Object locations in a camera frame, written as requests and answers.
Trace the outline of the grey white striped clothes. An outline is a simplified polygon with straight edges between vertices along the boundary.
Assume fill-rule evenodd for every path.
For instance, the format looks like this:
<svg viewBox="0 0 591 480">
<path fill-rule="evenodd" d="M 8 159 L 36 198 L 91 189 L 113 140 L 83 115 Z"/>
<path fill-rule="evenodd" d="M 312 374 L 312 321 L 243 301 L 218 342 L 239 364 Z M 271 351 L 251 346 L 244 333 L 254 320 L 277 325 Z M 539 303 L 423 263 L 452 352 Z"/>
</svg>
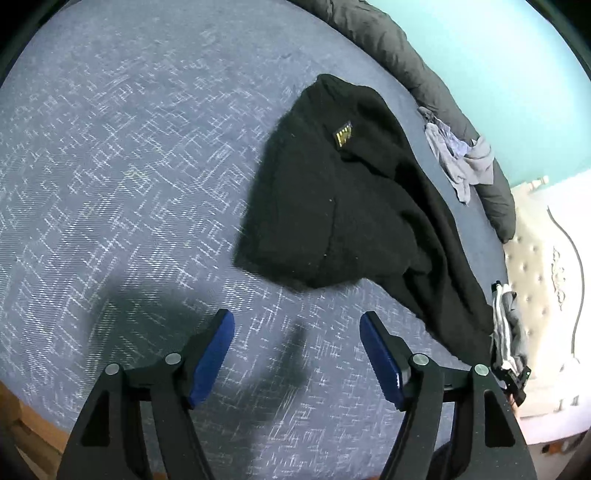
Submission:
<svg viewBox="0 0 591 480">
<path fill-rule="evenodd" d="M 493 293 L 493 365 L 519 377 L 528 366 L 528 333 L 518 295 L 508 284 L 496 282 Z"/>
</svg>

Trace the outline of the black sweater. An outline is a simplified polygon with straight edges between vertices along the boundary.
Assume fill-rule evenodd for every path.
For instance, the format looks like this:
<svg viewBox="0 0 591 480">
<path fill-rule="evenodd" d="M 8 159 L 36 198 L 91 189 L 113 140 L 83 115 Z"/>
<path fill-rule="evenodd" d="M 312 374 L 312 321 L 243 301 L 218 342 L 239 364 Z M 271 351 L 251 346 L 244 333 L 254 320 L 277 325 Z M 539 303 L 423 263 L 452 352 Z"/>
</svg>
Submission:
<svg viewBox="0 0 591 480">
<path fill-rule="evenodd" d="M 493 313 L 446 201 L 381 95 L 322 74 L 263 151 L 235 263 L 311 290 L 368 279 L 466 364 L 493 353 Z"/>
</svg>

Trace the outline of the grey crumpled garment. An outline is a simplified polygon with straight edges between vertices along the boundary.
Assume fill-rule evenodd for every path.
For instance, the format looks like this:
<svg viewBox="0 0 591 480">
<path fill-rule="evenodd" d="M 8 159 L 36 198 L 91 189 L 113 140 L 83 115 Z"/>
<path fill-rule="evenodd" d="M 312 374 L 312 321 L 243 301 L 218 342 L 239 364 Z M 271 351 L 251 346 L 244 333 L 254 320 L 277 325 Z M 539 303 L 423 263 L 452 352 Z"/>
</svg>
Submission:
<svg viewBox="0 0 591 480">
<path fill-rule="evenodd" d="M 419 112 L 426 121 L 425 136 L 448 181 L 462 204 L 469 204 L 471 187 L 490 186 L 494 183 L 494 152 L 490 143 L 479 137 L 473 140 L 470 152 L 461 158 L 455 157 L 446 146 L 436 125 L 437 117 L 430 109 L 420 106 Z"/>
</svg>

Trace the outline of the blue patterned bed sheet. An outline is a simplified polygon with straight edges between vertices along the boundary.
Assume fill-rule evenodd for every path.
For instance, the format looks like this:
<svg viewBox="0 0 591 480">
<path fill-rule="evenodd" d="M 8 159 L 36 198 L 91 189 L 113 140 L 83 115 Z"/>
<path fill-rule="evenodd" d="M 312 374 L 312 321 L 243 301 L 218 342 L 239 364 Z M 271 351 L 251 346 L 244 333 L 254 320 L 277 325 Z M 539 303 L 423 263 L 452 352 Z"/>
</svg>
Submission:
<svg viewBox="0 0 591 480">
<path fill-rule="evenodd" d="M 287 1 L 71 1 L 1 88 L 1 379 L 70 430 L 109 363 L 148 365 L 216 310 L 236 330 L 192 414 L 219 479 L 363 479 L 402 415 L 360 342 L 363 312 L 458 360 L 381 287 L 295 293 L 237 269 L 276 122 L 319 74 L 367 85 L 453 212 L 478 282 L 506 276 L 478 198 L 460 204 L 411 94 Z"/>
</svg>

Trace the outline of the blue patterned garment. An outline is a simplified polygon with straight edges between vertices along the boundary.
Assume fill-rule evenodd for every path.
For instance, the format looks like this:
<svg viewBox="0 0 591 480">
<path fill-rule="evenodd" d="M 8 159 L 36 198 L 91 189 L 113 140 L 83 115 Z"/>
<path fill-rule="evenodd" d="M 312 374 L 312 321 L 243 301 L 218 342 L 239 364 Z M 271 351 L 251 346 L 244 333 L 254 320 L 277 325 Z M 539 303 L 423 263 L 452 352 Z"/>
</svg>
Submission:
<svg viewBox="0 0 591 480">
<path fill-rule="evenodd" d="M 442 135 L 444 142 L 450 150 L 450 152 L 457 158 L 466 156 L 470 152 L 471 146 L 465 141 L 459 139 L 453 133 L 451 127 L 447 125 L 445 122 L 440 120 L 438 117 L 436 117 L 435 120 L 439 132 Z"/>
</svg>

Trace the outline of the dark grey rolled duvet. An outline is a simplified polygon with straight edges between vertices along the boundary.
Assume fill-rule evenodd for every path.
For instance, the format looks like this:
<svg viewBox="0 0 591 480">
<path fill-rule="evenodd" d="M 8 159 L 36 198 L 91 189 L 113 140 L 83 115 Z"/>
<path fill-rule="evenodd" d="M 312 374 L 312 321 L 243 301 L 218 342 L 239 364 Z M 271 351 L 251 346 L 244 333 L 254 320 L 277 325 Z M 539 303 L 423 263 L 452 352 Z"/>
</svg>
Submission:
<svg viewBox="0 0 591 480">
<path fill-rule="evenodd" d="M 464 115 L 443 80 L 422 59 L 394 20 L 366 1 L 297 1 L 381 64 L 412 94 L 419 107 L 430 109 L 461 140 L 472 144 L 480 135 Z M 502 243 L 516 233 L 515 202 L 494 153 L 494 183 L 472 186 Z"/>
</svg>

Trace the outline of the wooden bed frame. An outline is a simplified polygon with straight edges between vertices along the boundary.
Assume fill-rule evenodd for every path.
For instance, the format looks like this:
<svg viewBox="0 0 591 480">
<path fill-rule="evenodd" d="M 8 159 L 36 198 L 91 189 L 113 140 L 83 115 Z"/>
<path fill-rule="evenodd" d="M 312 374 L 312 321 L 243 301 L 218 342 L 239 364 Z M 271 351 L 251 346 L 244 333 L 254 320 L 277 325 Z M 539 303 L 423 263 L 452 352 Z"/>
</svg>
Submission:
<svg viewBox="0 0 591 480">
<path fill-rule="evenodd" d="M 69 434 L 1 384 L 1 427 L 38 479 L 55 479 Z"/>
</svg>

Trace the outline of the beige tufted headboard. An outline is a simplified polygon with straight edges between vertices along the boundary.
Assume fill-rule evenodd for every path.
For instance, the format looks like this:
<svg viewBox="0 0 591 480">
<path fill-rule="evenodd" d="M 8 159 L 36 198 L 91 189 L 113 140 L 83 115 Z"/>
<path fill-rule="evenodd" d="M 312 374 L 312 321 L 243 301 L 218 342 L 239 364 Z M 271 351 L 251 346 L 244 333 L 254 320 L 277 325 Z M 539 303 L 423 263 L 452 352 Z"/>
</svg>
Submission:
<svg viewBox="0 0 591 480">
<path fill-rule="evenodd" d="M 532 371 L 517 418 L 527 444 L 590 427 L 590 282 L 580 249 L 542 194 L 543 176 L 512 189 L 516 232 L 504 246 Z"/>
</svg>

